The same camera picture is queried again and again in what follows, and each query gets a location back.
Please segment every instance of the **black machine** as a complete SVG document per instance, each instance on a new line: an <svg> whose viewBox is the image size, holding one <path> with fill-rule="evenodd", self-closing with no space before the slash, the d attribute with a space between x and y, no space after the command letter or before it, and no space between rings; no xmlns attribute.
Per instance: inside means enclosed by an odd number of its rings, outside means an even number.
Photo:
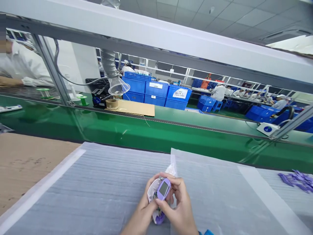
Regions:
<svg viewBox="0 0 313 235"><path fill-rule="evenodd" d="M105 90L105 87L103 87L102 89L95 89L91 93L92 103L94 104L94 107L106 108L107 105L106 105L105 101L113 98L112 95L106 93L104 90Z"/></svg>

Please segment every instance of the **white cap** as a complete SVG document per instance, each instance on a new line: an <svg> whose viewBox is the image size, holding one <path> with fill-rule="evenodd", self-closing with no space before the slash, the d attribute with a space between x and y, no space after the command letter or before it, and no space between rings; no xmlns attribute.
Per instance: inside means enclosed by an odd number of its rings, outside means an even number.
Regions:
<svg viewBox="0 0 313 235"><path fill-rule="evenodd" d="M276 97L282 98L283 100L286 99L286 96L285 96L285 95L278 95L278 96L276 96Z"/></svg>

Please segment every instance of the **white foam sheet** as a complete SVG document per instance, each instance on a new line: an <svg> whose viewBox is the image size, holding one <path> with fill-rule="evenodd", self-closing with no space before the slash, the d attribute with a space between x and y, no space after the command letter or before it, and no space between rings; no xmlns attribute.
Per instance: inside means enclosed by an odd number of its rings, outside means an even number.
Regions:
<svg viewBox="0 0 313 235"><path fill-rule="evenodd" d="M256 170L254 167L176 149L171 155L175 155L178 176L186 183L199 231L210 229L215 235L290 234L238 169Z"/></svg>
<svg viewBox="0 0 313 235"><path fill-rule="evenodd" d="M119 234L145 185L170 164L170 155L84 143L86 152L5 233ZM150 224L147 234L170 234Z"/></svg>
<svg viewBox="0 0 313 235"><path fill-rule="evenodd" d="M262 178L270 187L285 201L298 218L313 231L313 194L307 194L299 187L291 187L282 182L278 173L289 174L290 172L258 169Z"/></svg>

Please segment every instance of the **green conveyor belt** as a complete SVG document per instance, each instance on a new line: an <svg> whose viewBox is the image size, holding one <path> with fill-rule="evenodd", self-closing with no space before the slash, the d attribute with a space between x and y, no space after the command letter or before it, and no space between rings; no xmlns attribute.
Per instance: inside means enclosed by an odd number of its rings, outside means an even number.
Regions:
<svg viewBox="0 0 313 235"><path fill-rule="evenodd" d="M21 134L163 152L176 148L232 162L245 159L255 146L264 141L183 125L223 127L256 133L244 121L165 107L156 106L155 118L181 122L181 125L147 120L148 126L141 118L0 96L2 106L17 104L22 105L23 109L1 113L0 122ZM259 156L244 160L244 163L282 170L296 168L313 173L313 148L280 142L270 143L272 144Z"/></svg>

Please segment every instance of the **blue chair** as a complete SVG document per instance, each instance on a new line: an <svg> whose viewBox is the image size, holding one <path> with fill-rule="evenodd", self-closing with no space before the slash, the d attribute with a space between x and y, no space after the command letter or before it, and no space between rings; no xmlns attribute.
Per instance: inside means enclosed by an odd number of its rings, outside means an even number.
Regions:
<svg viewBox="0 0 313 235"><path fill-rule="evenodd" d="M218 102L216 102L215 103L215 106L214 106L214 109L213 109L213 112L215 112L215 111L220 111L221 110L221 108L222 108L222 105L223 105L223 102L222 101L218 101Z"/></svg>
<svg viewBox="0 0 313 235"><path fill-rule="evenodd" d="M225 102L223 108L228 108L228 109L229 109L231 106L232 106L232 101L226 100L226 102Z"/></svg>

